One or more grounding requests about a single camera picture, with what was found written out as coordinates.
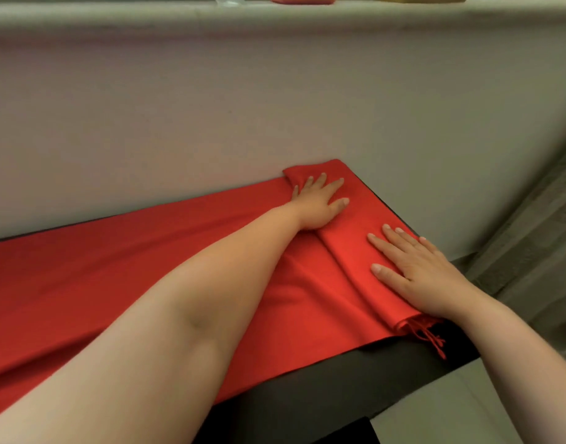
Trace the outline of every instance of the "gray curtain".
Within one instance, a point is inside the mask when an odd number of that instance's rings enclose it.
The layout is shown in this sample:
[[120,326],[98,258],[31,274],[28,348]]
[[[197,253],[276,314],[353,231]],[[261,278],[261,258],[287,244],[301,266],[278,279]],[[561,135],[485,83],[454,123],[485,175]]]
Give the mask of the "gray curtain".
[[566,153],[478,253],[466,277],[566,357]]

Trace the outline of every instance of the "left hand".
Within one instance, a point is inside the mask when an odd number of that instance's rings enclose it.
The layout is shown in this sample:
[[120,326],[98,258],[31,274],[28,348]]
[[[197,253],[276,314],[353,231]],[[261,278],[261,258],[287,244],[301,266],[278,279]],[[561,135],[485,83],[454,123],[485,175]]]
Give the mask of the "left hand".
[[300,187],[295,186],[290,204],[298,211],[302,229],[318,229],[328,224],[349,205],[348,198],[338,199],[332,204],[328,204],[344,182],[345,180],[340,178],[324,186],[326,183],[326,173],[322,173],[316,181],[310,176],[301,193]]

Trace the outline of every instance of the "right hand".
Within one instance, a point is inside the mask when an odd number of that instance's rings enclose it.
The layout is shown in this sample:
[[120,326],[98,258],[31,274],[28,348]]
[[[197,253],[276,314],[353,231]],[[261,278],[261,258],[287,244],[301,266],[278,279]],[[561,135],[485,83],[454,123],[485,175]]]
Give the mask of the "right hand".
[[368,235],[369,242],[402,271],[404,276],[374,263],[371,271],[414,308],[456,323],[487,295],[472,285],[427,239],[417,241],[402,229],[382,227],[388,241]]

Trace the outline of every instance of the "red fabric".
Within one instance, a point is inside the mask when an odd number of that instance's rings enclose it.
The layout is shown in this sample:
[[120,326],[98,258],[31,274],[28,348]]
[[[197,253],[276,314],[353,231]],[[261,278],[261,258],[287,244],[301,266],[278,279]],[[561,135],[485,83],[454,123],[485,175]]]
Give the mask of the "red fabric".
[[308,176],[345,178],[351,203],[282,256],[217,402],[282,373],[433,320],[381,285],[366,241],[406,227],[339,160],[278,178],[0,242],[0,412],[46,379],[169,270],[267,210]]

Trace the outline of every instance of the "floor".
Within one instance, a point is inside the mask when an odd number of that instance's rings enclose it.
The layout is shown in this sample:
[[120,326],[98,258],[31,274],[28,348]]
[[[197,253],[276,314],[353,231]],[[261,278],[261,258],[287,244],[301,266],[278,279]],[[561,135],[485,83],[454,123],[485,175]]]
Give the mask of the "floor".
[[371,420],[381,444],[522,444],[480,359]]

